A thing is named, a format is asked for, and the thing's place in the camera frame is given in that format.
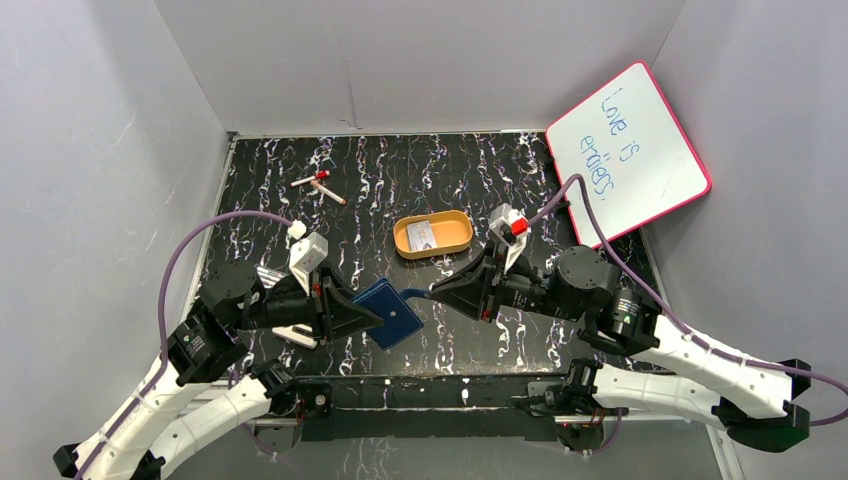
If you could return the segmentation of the orange oval tray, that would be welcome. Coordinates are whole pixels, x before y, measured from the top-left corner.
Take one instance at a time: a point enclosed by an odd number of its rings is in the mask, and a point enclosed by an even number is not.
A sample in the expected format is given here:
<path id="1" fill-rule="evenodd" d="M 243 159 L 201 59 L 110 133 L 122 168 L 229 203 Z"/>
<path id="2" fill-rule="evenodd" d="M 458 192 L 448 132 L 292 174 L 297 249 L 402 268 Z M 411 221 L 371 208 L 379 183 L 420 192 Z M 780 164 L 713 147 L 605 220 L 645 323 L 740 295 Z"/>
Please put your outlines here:
<path id="1" fill-rule="evenodd" d="M 403 217 L 393 227 L 396 251 L 407 260 L 459 253 L 473 237 L 470 218 L 459 210 Z"/>

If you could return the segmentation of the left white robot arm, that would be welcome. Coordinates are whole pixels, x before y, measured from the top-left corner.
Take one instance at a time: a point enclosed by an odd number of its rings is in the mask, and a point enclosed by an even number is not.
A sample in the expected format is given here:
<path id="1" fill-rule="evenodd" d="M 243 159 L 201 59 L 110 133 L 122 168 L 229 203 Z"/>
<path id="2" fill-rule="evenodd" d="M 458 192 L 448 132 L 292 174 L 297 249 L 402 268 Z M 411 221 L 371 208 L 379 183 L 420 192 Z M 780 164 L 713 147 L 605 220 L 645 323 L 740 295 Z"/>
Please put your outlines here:
<path id="1" fill-rule="evenodd" d="M 286 275 L 267 285 L 257 267 L 241 260 L 213 270 L 188 316 L 119 410 L 88 439 L 57 449 L 53 461 L 59 474 L 164 479 L 198 450 L 250 420 L 305 411 L 301 381 L 271 360 L 247 368 L 206 405 L 183 412 L 247 355 L 242 331 L 304 324 L 307 340 L 333 340 L 383 325 L 383 318 L 356 301 L 326 263 L 306 278 L 301 283 Z"/>

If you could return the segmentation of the navy blue card holder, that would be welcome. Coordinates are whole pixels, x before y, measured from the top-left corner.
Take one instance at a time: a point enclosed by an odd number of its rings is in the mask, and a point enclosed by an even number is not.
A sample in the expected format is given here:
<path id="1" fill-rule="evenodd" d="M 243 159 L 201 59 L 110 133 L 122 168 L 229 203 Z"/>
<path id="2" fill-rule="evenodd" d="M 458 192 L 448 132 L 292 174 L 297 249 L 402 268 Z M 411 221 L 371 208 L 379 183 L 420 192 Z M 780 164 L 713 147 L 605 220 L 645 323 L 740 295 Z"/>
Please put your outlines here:
<path id="1" fill-rule="evenodd" d="M 380 327 L 370 328 L 367 335 L 381 349 L 387 350 L 405 341 L 424 327 L 424 322 L 412 310 L 407 301 L 427 299 L 427 289 L 406 288 L 398 291 L 388 278 L 379 279 L 374 285 L 356 295 L 353 302 L 383 320 Z"/>

